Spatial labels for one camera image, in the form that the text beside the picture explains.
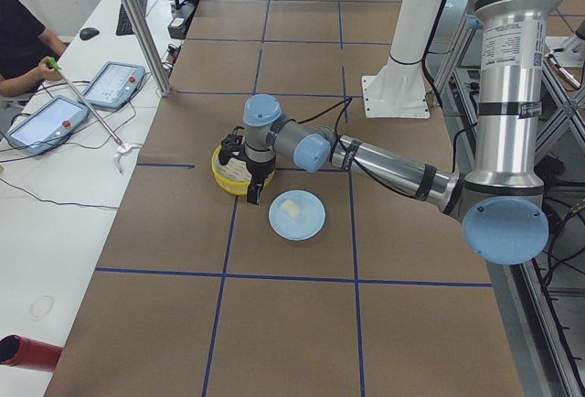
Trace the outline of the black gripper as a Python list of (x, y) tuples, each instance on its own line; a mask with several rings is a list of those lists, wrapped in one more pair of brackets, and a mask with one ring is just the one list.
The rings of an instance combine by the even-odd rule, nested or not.
[(266, 179), (275, 168), (275, 155), (273, 153), (261, 155), (247, 153), (246, 168), (251, 175), (247, 189), (247, 202), (260, 204)]

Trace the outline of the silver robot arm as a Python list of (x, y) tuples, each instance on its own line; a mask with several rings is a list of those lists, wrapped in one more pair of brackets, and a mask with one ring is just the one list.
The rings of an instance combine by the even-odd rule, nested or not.
[(491, 263), (514, 265), (548, 241), (534, 170), (548, 15), (561, 0), (469, 0), (483, 27), (473, 170), (446, 173), (323, 127), (308, 129), (267, 94), (245, 103), (241, 157), (250, 172), (247, 200), (258, 204), (277, 156), (309, 172), (330, 163), (361, 173), (458, 220), (470, 248)]

